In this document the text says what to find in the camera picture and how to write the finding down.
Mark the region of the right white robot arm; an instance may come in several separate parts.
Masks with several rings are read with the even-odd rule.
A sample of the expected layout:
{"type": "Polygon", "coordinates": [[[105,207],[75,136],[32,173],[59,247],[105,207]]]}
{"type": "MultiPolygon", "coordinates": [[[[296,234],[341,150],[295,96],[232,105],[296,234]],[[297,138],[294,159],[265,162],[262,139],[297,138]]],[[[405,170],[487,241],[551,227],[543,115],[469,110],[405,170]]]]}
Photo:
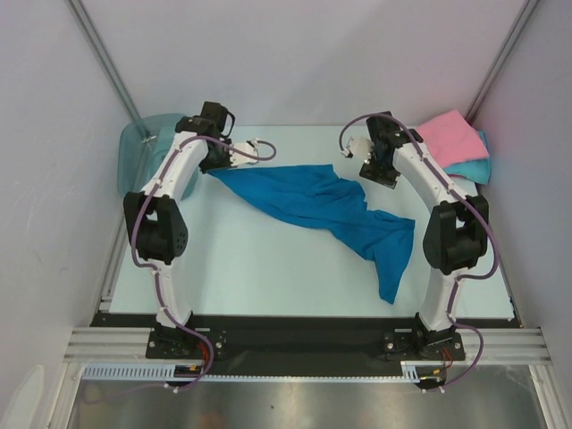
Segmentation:
{"type": "Polygon", "coordinates": [[[391,113],[368,115],[366,127],[369,141],[361,177],[391,189],[399,177],[406,178],[430,215],[423,238],[431,267],[429,283],[409,343],[400,354],[437,360],[460,352],[454,324],[457,293],[487,251],[488,203],[464,192],[436,163],[421,136],[391,113]]]}

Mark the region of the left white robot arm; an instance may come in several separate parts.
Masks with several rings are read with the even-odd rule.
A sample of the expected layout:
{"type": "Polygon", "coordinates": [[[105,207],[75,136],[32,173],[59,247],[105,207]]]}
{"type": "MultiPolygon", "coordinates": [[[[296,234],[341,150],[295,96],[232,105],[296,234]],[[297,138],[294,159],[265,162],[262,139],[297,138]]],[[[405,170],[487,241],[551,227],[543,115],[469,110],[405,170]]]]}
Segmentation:
{"type": "Polygon", "coordinates": [[[204,359],[210,357],[208,338],[188,326],[193,311],[174,285],[174,263],[189,242],[179,203],[198,172],[232,166],[235,147],[224,129],[227,121],[234,120],[227,107],[209,101],[200,114],[181,117],[149,181],[140,191],[123,197],[131,258],[136,267],[151,274],[156,296],[147,358],[191,358],[197,351],[204,359]]]}

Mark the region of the pink folded t shirt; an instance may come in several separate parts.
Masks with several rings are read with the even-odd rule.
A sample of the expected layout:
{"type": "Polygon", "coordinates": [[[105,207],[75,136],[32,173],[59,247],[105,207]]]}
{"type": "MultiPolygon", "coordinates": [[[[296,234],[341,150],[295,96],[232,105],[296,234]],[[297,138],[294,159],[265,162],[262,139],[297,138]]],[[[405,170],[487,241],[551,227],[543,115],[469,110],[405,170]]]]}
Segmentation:
{"type": "Polygon", "coordinates": [[[431,156],[445,169],[489,158],[478,132],[457,110],[440,114],[416,128],[431,156]]]}

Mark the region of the teal transparent plastic bin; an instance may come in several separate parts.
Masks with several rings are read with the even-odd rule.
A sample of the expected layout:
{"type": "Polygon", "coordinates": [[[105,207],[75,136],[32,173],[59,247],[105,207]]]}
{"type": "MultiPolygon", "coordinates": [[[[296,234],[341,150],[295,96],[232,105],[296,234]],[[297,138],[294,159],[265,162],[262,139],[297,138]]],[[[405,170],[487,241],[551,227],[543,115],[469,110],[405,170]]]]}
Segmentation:
{"type": "Polygon", "coordinates": [[[166,158],[175,126],[184,114],[159,114],[136,120],[120,136],[117,189],[121,198],[142,189],[166,158]]]}

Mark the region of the light blue folded t shirt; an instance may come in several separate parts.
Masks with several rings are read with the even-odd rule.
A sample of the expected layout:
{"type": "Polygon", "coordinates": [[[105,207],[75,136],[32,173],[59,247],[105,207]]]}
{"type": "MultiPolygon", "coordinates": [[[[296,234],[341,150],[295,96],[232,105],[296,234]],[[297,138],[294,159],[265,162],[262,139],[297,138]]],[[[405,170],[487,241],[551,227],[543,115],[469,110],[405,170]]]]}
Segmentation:
{"type": "Polygon", "coordinates": [[[448,175],[462,177],[479,185],[487,185],[491,179],[491,158],[465,161],[452,164],[444,169],[448,175]]]}

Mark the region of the left aluminium corner post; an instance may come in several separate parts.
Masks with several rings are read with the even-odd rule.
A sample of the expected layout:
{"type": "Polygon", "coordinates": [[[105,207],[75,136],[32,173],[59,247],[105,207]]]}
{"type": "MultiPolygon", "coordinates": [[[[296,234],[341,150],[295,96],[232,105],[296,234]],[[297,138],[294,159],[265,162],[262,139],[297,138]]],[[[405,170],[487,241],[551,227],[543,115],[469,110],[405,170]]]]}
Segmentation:
{"type": "Polygon", "coordinates": [[[136,107],[122,75],[93,22],[86,5],[80,0],[65,0],[64,3],[70,10],[89,48],[111,84],[123,110],[132,122],[139,120],[141,118],[139,109],[136,107]]]}

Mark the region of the aluminium corner post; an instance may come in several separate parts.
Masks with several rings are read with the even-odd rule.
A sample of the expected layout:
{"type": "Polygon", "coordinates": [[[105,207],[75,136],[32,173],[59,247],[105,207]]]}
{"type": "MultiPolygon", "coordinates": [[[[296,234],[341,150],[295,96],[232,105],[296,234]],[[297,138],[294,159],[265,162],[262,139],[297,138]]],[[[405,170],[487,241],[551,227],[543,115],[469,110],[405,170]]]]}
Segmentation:
{"type": "Polygon", "coordinates": [[[524,36],[526,29],[530,22],[533,20],[537,10],[543,4],[541,0],[526,0],[522,4],[515,20],[509,28],[507,36],[504,38],[500,45],[500,49],[495,55],[491,66],[484,79],[475,93],[470,106],[465,114],[465,120],[473,124],[477,119],[481,108],[484,105],[486,98],[491,92],[496,80],[501,75],[501,72],[508,64],[510,57],[515,51],[520,39],[524,36]]]}
{"type": "Polygon", "coordinates": [[[64,3],[70,10],[89,48],[111,84],[123,110],[132,122],[139,120],[141,118],[139,109],[136,107],[122,75],[93,22],[86,5],[80,0],[65,0],[64,3]]]}

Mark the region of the right aluminium corner post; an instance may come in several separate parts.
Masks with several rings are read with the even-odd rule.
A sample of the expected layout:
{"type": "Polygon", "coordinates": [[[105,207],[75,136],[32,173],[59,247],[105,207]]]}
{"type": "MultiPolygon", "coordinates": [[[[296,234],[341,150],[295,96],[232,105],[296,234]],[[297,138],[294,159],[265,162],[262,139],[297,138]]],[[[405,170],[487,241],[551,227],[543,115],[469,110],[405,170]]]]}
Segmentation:
{"type": "Polygon", "coordinates": [[[473,124],[477,119],[481,108],[484,105],[486,98],[491,92],[496,80],[501,75],[501,72],[508,64],[510,57],[515,51],[520,39],[524,36],[526,29],[530,22],[533,20],[537,10],[543,4],[541,0],[526,0],[522,4],[515,20],[509,28],[507,36],[504,38],[500,45],[500,49],[495,55],[491,66],[484,79],[475,93],[470,106],[465,114],[465,120],[473,124]]]}

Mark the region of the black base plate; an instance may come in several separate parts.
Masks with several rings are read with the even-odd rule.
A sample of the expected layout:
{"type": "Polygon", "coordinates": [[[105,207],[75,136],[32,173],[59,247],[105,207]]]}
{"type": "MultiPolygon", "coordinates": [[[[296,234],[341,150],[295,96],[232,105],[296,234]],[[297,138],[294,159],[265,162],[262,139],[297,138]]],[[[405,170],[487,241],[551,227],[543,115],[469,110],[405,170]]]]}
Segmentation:
{"type": "Polygon", "coordinates": [[[469,328],[422,331],[412,317],[194,315],[189,334],[151,315],[97,313],[91,327],[141,334],[148,360],[198,363],[211,375],[374,377],[396,375],[405,361],[431,366],[470,361],[469,342],[519,328],[516,318],[463,318],[469,328]]]}

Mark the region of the aluminium front rail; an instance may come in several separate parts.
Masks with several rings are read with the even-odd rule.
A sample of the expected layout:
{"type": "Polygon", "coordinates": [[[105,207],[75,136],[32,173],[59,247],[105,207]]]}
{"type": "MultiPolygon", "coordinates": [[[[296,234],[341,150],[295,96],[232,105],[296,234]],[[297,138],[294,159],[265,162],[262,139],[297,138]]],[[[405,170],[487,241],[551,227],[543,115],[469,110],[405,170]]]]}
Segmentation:
{"type": "MultiPolygon", "coordinates": [[[[141,362],[152,330],[137,327],[75,329],[65,362],[141,362]]],[[[549,365],[550,353],[540,329],[482,329],[481,365],[549,365]]]]}

